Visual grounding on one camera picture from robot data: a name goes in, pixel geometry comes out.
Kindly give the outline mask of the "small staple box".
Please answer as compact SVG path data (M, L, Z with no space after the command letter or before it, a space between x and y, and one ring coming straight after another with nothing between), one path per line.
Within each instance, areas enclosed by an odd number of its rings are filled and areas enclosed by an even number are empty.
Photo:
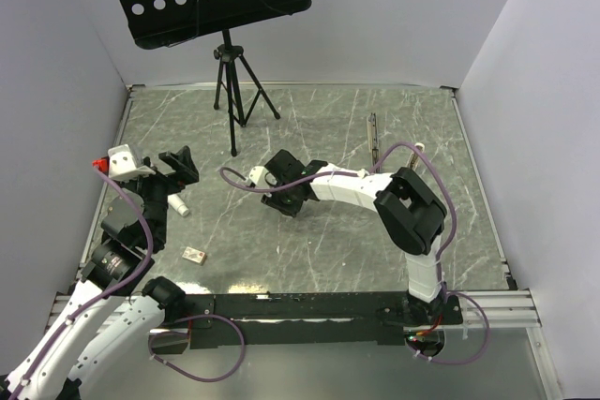
M187 246L182 254L182 258L187 261L203 265L206 260L206 254L201 250Z

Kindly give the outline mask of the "beige stapler top part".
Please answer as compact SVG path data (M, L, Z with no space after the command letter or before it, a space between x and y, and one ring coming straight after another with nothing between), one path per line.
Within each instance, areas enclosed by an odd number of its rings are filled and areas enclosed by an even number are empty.
M425 150L425 144L422 142L416 142L414 147L419 151L423 152ZM420 156L415 151L412 151L409 160L407 162L407 167L411 170L416 170L420 161Z

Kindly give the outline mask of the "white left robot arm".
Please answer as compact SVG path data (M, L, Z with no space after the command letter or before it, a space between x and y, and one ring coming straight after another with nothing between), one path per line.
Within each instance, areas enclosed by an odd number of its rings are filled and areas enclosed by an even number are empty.
M101 326L135 290L167 240L168 198L198 182L188 147L164 152L161 173L127 145L94 162L117 193L101 228L102 241L82 270L67 305L32 352L1 381L4 399L82 399L131 337L159 324L172 327L186 313L185 293L170 280L149 281L125 315Z

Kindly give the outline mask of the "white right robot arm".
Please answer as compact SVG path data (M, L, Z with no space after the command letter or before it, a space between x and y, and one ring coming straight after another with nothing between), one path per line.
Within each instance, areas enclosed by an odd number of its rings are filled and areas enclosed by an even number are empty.
M442 314L437 253L447 210L414 170L370 173L323 160L305 165L280 150L252 168L249 179L268 190L262 203L286 216L297 216L308 200L338 201L376 213L392 243L405 254L409 284L404 314L412 316L412 324L430 323Z

